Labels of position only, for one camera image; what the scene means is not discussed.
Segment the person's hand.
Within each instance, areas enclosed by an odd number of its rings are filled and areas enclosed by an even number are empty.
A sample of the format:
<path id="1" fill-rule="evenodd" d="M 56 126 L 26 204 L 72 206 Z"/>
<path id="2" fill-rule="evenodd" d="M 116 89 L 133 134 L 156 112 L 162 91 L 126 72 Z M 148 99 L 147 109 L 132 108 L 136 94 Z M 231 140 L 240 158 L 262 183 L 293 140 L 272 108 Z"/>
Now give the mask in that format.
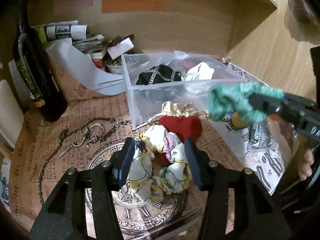
<path id="1" fill-rule="evenodd" d="M 306 149 L 298 161 L 298 175 L 301 181 L 306 180 L 312 175 L 311 166 L 314 163 L 314 156 L 311 149 Z"/>

